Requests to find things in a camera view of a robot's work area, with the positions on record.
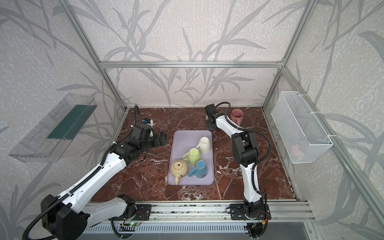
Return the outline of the pink patterned mug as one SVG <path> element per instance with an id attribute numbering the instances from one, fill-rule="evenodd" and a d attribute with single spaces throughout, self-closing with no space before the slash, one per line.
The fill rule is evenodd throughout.
<path id="1" fill-rule="evenodd" d="M 244 117 L 244 112 L 240 109 L 233 109 L 231 111 L 231 115 L 230 115 L 230 118 L 231 120 L 238 126 L 241 125 L 242 123 L 242 120 L 243 120 L 243 117 Z"/>

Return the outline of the white mug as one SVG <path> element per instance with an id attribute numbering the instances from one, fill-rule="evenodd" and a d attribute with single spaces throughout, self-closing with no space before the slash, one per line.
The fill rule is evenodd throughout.
<path id="1" fill-rule="evenodd" d="M 208 154 L 212 149 L 212 145 L 209 138 L 202 137 L 199 140 L 199 143 L 196 146 L 196 149 L 198 149 L 201 154 Z"/>

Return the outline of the light green mug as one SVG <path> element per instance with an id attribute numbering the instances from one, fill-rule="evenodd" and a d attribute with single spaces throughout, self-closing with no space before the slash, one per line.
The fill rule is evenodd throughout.
<path id="1" fill-rule="evenodd" d="M 186 154 L 183 155 L 182 159 L 188 161 L 191 166 L 195 166 L 198 161 L 201 160 L 201 153 L 198 149 L 192 148 Z"/>

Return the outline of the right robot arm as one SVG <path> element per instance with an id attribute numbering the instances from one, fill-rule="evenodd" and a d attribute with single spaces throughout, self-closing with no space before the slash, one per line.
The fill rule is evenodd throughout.
<path id="1" fill-rule="evenodd" d="M 261 151 L 256 134 L 265 135 L 237 125 L 228 117 L 227 112 L 217 110 L 217 107 L 222 104 L 205 106 L 207 129 L 220 129 L 231 138 L 233 158 L 241 168 L 244 182 L 244 213 L 247 217 L 253 219 L 266 208 L 263 199 L 266 193 L 262 193 L 259 189 L 257 165 L 265 160 L 271 151 L 268 150 L 265 156 L 259 158 Z"/>

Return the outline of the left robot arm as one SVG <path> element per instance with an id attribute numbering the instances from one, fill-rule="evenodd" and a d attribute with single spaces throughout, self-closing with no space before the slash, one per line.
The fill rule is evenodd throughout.
<path id="1" fill-rule="evenodd" d="M 136 212 L 135 200 L 126 195 L 86 207 L 89 200 L 117 173 L 151 148 L 166 144 L 166 134 L 155 134 L 149 124 L 134 125 L 125 140 L 113 143 L 102 161 L 81 180 L 57 197 L 48 195 L 41 202 L 42 226 L 49 239 L 75 240 L 86 229 L 113 218 L 131 218 Z"/>

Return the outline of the blue mug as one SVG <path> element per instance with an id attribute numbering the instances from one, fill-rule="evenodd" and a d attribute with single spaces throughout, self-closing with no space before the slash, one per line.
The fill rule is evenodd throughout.
<path id="1" fill-rule="evenodd" d="M 204 178 L 207 175 L 207 166 L 203 160 L 196 162 L 195 167 L 189 172 L 189 177 Z"/>

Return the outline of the lavender plastic tray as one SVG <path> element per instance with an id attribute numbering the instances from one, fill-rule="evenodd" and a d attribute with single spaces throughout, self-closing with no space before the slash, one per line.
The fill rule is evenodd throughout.
<path id="1" fill-rule="evenodd" d="M 213 138 L 210 131 L 174 133 L 168 173 L 173 186 L 208 186 L 214 182 Z"/>

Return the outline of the cream teapot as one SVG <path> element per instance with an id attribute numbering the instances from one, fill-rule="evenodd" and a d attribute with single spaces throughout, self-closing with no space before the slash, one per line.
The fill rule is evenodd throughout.
<path id="1" fill-rule="evenodd" d="M 175 178 L 175 185 L 177 186 L 180 179 L 188 173 L 188 164 L 184 160 L 177 160 L 171 164 L 171 174 Z"/>

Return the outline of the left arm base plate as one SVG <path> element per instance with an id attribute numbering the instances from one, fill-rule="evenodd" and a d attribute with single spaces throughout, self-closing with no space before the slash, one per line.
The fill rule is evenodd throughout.
<path id="1" fill-rule="evenodd" d="M 131 206 L 122 216 L 112 218 L 113 221 L 148 221 L 151 214 L 152 205 L 139 204 Z"/>

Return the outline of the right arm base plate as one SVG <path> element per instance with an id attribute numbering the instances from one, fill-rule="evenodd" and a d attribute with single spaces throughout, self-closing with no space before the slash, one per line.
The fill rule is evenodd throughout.
<path id="1" fill-rule="evenodd" d="M 266 218 L 271 220 L 271 215 L 268 205 L 261 206 L 258 205 L 255 208 L 247 207 L 244 204 L 230 204 L 229 214 L 231 215 L 231 220 L 255 220 L 255 221 L 264 221 Z"/>

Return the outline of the clear plastic wall bin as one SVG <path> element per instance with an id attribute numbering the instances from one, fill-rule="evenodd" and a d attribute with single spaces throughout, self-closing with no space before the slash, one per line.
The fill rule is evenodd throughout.
<path id="1" fill-rule="evenodd" d="M 98 105 L 67 94 L 9 153 L 23 163 L 56 163 Z"/>

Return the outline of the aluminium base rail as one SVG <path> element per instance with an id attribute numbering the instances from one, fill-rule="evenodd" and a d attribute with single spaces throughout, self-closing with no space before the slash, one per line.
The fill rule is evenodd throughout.
<path id="1" fill-rule="evenodd" d="M 137 202 L 139 213 L 134 220 L 149 223 L 251 223 L 314 222 L 314 214 L 307 202 L 270 200 L 268 210 L 255 217 L 246 217 L 243 202 L 238 201 L 154 201 Z"/>

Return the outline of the aluminium cage frame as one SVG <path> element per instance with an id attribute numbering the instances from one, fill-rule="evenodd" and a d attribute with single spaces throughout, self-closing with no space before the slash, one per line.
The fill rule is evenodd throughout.
<path id="1" fill-rule="evenodd" d="M 275 77 L 275 80 L 272 84 L 271 89 L 269 90 L 266 101 L 268 102 L 271 98 L 273 91 L 275 90 L 281 76 L 284 76 L 287 82 L 290 84 L 291 88 L 299 92 L 305 101 L 306 104 L 313 111 L 318 111 L 318 108 L 312 102 L 310 97 L 308 97 L 306 91 L 303 89 L 301 84 L 298 83 L 296 78 L 293 76 L 292 72 L 287 68 L 287 63 L 292 56 L 294 48 L 299 42 L 299 38 L 302 36 L 304 29 L 312 17 L 315 7 L 318 4 L 318 1 L 308 1 L 305 6 L 304 13 L 299 21 L 299 25 L 295 30 L 294 36 L 291 43 L 289 44 L 288 50 L 285 54 L 285 57 L 281 61 L 251 61 L 251 62 L 235 62 L 235 61 L 141 61 L 141 62 L 126 62 L 126 61 L 117 61 L 106 63 L 101 62 L 96 55 L 95 49 L 92 47 L 89 38 L 86 35 L 85 30 L 81 26 L 80 21 L 78 20 L 74 9 L 72 8 L 69 1 L 59 1 L 59 6 L 65 16 L 68 18 L 69 22 L 76 31 L 77 36 L 82 41 L 84 47 L 86 48 L 88 54 L 90 55 L 97 73 L 102 76 L 102 79 L 107 83 L 110 90 L 113 92 L 114 96 L 120 102 L 122 106 L 125 105 L 121 96 L 117 92 L 117 89 L 113 85 L 112 81 L 108 77 L 105 68 L 276 68 L 278 69 L 278 75 Z M 361 196 L 366 201 L 369 208 L 372 210 L 375 217 L 382 224 L 384 222 L 384 199 L 380 196 L 379 192 L 374 188 L 371 181 L 363 173 L 363 171 L 358 166 L 357 162 L 352 158 L 351 154 L 348 152 L 347 148 L 343 145 L 341 140 L 336 136 L 335 131 L 327 123 L 323 115 L 318 114 L 318 120 L 320 124 L 324 127 L 326 132 L 334 136 L 334 146 L 333 151 L 339 160 L 340 164 L 345 169 L 346 173 L 349 175 L 349 178 L 352 180 L 356 188 L 359 190 Z"/>

